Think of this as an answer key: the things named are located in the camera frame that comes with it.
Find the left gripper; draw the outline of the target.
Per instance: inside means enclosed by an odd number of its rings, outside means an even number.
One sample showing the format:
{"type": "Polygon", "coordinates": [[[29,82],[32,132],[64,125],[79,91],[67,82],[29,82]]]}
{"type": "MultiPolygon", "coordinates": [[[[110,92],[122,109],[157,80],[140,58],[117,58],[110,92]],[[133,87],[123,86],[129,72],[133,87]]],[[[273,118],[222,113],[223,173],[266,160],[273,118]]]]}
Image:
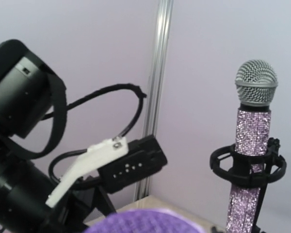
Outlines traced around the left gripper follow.
{"type": "Polygon", "coordinates": [[[87,190],[68,191],[55,206],[50,219],[52,233],[81,233],[88,226],[85,219],[98,210],[103,216],[116,212],[109,194],[145,179],[159,172],[167,165],[157,139],[148,135],[142,139],[128,143],[129,152],[98,169],[102,186],[98,185],[87,190]]]}

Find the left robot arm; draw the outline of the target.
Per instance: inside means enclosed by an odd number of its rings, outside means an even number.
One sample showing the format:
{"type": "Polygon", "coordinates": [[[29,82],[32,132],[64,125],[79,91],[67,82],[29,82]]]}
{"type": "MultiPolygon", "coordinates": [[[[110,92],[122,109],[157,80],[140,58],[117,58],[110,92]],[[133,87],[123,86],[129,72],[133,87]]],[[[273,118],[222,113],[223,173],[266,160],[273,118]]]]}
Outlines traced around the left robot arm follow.
{"type": "Polygon", "coordinates": [[[146,94],[115,84],[73,102],[62,79],[21,41],[0,43],[0,225],[13,233],[81,233],[94,210],[115,212],[109,194],[159,172],[167,158],[155,136],[128,142],[146,94]],[[137,111],[116,137],[53,159],[48,173],[33,163],[52,152],[67,112],[93,98],[133,91],[137,111]]]}

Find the purple microphone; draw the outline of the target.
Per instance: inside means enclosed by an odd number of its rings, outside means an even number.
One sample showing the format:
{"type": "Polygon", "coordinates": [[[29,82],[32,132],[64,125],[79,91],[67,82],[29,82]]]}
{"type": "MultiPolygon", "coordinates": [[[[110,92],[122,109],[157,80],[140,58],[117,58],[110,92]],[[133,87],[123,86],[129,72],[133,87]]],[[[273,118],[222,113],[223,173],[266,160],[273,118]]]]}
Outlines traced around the purple microphone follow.
{"type": "Polygon", "coordinates": [[[163,208],[132,209],[110,214],[85,233],[204,233],[199,224],[163,208]]]}

